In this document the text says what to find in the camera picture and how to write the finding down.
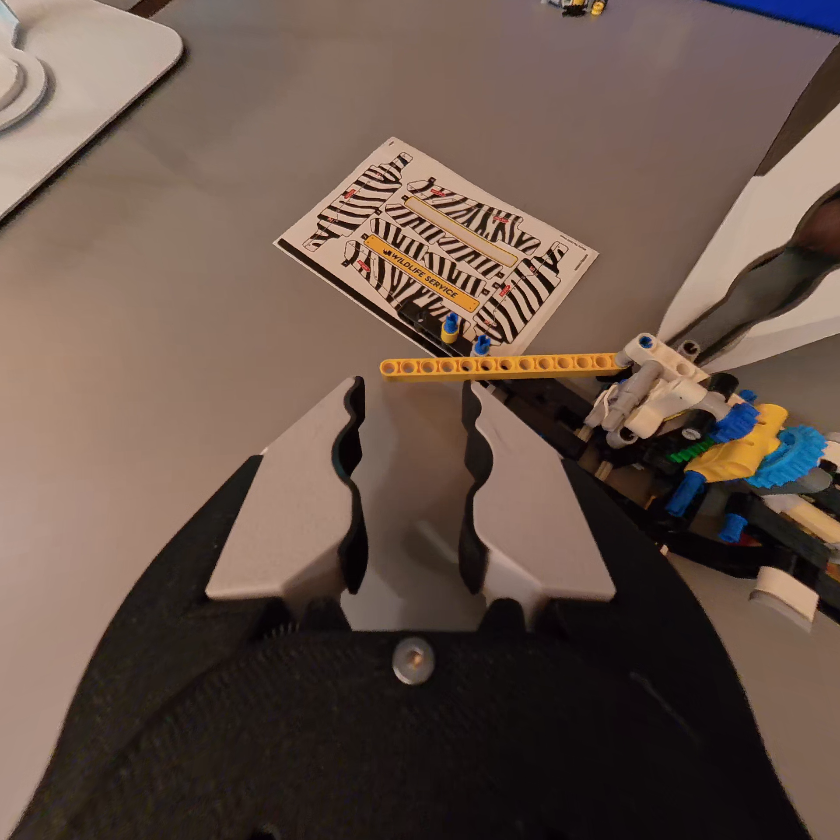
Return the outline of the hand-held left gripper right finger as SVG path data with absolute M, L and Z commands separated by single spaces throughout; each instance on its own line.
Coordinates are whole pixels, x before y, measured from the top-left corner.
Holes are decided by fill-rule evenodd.
M 616 586 L 560 454 L 477 382 L 462 390 L 472 485 L 458 570 L 488 604 L 518 603 L 527 624 L 551 600 L 609 602 Z

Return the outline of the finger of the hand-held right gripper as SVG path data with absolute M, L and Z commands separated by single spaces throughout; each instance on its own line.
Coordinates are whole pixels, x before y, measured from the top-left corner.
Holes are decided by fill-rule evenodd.
M 696 361 L 729 371 L 837 334 L 838 267 L 838 255 L 781 249 L 743 270 L 696 321 Z
M 807 214 L 838 189 L 839 122 L 821 121 L 766 175 L 753 175 L 668 306 L 672 340 L 724 298 L 737 275 L 787 245 Z

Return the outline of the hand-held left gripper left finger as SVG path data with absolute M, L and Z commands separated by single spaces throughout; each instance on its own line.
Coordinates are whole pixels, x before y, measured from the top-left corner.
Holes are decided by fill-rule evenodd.
M 209 599 L 278 597 L 305 607 L 359 591 L 368 535 L 353 472 L 362 460 L 364 417 L 357 375 L 264 450 L 206 585 Z

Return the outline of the lego vehicle model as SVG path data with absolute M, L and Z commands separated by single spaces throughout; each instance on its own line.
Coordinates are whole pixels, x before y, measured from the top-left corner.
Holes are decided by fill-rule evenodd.
M 643 503 L 610 500 L 659 550 L 753 580 L 751 599 L 809 627 L 838 622 L 838 434 L 789 425 L 789 411 L 708 374 L 697 353 L 641 333 L 618 353 L 446 355 L 384 360 L 388 382 L 477 382 L 561 456 L 591 446 L 595 478 L 638 466 Z

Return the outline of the white book stand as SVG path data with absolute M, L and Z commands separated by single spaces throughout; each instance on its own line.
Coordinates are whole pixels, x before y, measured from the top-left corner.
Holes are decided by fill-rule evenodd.
M 93 1 L 1 2 L 1 216 L 183 53 L 171 28 Z

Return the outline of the blue plastic bin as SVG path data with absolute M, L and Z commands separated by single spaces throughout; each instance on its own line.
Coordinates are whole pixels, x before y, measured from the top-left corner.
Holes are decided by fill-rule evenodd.
M 711 3 L 839 36 L 839 1 L 711 1 Z

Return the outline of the zebra striped sticker sheet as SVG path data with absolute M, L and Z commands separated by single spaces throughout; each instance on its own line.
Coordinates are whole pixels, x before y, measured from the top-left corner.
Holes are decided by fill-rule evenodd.
M 433 355 L 524 354 L 599 256 L 396 137 L 274 245 Z

